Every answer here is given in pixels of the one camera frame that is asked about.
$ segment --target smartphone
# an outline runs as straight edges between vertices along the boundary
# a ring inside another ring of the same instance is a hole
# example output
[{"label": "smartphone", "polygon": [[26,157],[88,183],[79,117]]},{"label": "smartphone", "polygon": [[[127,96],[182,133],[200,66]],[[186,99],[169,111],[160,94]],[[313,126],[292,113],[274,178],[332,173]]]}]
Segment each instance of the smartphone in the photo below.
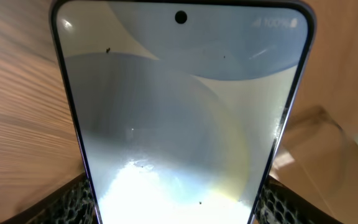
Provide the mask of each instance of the smartphone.
[{"label": "smartphone", "polygon": [[315,28],[294,1],[57,1],[100,223],[250,223]]}]

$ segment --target blurred background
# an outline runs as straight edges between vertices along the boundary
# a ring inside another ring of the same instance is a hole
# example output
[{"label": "blurred background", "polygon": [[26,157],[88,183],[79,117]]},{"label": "blurred background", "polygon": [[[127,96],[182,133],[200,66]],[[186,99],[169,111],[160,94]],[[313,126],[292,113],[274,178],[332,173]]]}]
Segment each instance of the blurred background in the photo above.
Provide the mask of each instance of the blurred background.
[{"label": "blurred background", "polygon": [[[271,175],[358,223],[358,0],[307,0],[314,46]],[[83,172],[49,0],[0,0],[0,222]]]}]

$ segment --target phone frame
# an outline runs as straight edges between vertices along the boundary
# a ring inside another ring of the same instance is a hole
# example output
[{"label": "phone frame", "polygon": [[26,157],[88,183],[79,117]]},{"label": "phone frame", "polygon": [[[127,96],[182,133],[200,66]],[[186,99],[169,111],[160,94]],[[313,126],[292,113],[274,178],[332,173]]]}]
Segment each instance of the phone frame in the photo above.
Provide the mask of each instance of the phone frame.
[{"label": "phone frame", "polygon": [[[94,197],[96,216],[98,218],[99,224],[103,224],[101,219],[101,214],[99,211],[99,204],[94,193],[94,187],[92,182],[92,177],[90,173],[90,168],[88,166],[88,160],[86,158],[85,147],[82,140],[80,124],[78,122],[78,118],[75,111],[75,105],[73,101],[73,95],[70,88],[70,82],[68,80],[66,65],[64,61],[62,46],[60,44],[60,39],[57,31],[57,13],[59,8],[69,1],[84,1],[84,0],[54,0],[50,7],[49,11],[49,24],[52,32],[53,43],[55,46],[55,50],[57,53],[57,59],[60,67],[60,72],[62,74],[63,84],[66,91],[66,96],[68,100],[68,105],[71,111],[71,117],[73,119],[74,129],[78,140],[78,145],[80,147],[85,173],[87,178],[89,179],[89,184],[91,187],[91,191]],[[154,2],[154,3],[177,3],[177,4],[207,4],[207,5],[222,5],[222,6],[248,6],[248,7],[279,7],[279,8],[287,8],[294,9],[300,12],[306,19],[308,24],[308,35],[306,37],[305,45],[303,46],[302,54],[299,59],[298,67],[296,68],[295,76],[291,84],[290,92],[288,93],[288,98],[285,102],[285,107],[283,110],[283,114],[280,119],[280,124],[278,125],[277,134],[275,139],[273,140],[272,149],[270,150],[270,154],[267,159],[267,163],[265,166],[264,173],[262,175],[262,180],[260,181],[260,185],[257,191],[257,195],[254,199],[254,204],[251,209],[251,214],[248,218],[248,224],[251,224],[255,217],[255,209],[259,201],[260,191],[262,190],[263,184],[269,174],[270,168],[273,164],[273,159],[277,153],[278,146],[280,145],[280,141],[282,135],[285,130],[285,125],[287,124],[288,117],[290,115],[290,111],[293,106],[293,102],[295,99],[295,95],[298,91],[300,80],[302,74],[305,70],[305,64],[308,60],[311,46],[313,45],[314,35],[316,33],[316,16],[313,10],[309,7],[309,5],[297,1],[297,0],[85,0],[85,1],[120,1],[120,2]]]}]

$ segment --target wooden table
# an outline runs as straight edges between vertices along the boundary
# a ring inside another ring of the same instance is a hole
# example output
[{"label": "wooden table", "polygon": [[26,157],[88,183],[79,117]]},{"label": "wooden table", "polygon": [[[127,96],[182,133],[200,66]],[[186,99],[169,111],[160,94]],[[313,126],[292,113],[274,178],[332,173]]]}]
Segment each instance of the wooden table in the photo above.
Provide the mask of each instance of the wooden table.
[{"label": "wooden table", "polygon": [[[308,2],[318,30],[294,113],[323,105],[358,132],[358,0]],[[49,5],[0,0],[0,221],[83,170],[49,31]],[[358,206],[358,197],[353,203]],[[341,204],[333,205],[336,218],[357,223],[358,212]]]}]

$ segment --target wooden surface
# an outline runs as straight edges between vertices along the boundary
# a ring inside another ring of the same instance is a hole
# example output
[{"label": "wooden surface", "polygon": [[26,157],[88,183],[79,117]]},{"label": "wooden surface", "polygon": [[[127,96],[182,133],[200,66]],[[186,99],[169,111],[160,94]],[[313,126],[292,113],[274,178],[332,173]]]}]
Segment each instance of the wooden surface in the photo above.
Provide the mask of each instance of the wooden surface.
[{"label": "wooden surface", "polygon": [[[318,30],[294,114],[322,105],[356,133],[358,0],[308,2],[316,12]],[[50,36],[49,5],[49,0],[0,0],[0,221],[82,170]],[[344,200],[331,206],[339,208],[336,216],[342,222],[357,223],[358,210],[338,211],[346,197],[343,194]],[[358,206],[358,197],[351,199]]]}]

